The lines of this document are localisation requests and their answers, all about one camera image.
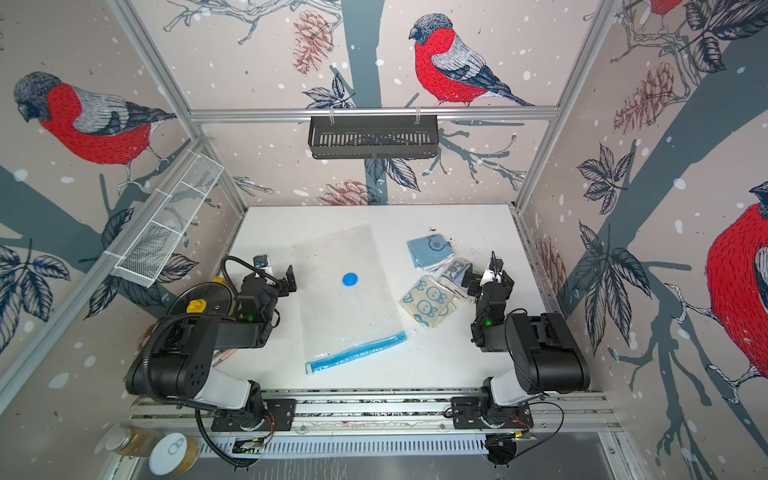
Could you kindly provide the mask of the cream towel blue bunny print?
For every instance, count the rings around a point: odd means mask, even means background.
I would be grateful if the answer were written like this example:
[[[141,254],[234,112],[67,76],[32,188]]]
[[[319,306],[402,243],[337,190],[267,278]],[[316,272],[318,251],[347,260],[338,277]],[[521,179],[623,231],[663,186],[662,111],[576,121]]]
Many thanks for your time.
[[[437,327],[456,311],[454,293],[430,276],[422,276],[399,300],[399,305],[424,329]]]

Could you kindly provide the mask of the clear vacuum bag blue zipper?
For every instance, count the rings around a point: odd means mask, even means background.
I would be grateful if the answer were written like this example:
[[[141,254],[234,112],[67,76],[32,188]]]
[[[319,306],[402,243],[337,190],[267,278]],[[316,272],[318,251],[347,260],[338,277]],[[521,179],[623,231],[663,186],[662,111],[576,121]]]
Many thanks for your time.
[[[308,375],[407,340],[368,224],[299,242],[293,255]]]

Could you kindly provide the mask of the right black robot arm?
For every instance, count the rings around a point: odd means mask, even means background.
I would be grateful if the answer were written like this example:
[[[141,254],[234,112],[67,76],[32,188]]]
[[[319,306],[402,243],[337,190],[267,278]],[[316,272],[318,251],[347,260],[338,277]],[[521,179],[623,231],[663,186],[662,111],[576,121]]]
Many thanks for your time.
[[[467,272],[462,286],[475,299],[472,343],[485,353],[509,357],[508,372],[488,377],[479,393],[451,399],[447,416],[458,430],[532,428],[529,404],[551,393],[584,392],[590,372],[563,316],[506,312],[514,281],[506,272]]]

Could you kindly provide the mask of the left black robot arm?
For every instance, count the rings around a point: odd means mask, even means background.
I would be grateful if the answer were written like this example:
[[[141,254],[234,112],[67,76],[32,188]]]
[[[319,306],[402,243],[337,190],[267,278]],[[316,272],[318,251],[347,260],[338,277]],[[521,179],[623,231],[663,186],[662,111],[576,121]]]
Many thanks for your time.
[[[254,380],[218,370],[215,353],[266,345],[280,323],[277,302],[296,292],[292,270],[279,279],[252,268],[239,289],[226,279],[195,285],[155,325],[125,385],[132,395],[213,416],[215,432],[287,432],[296,403],[264,397]]]

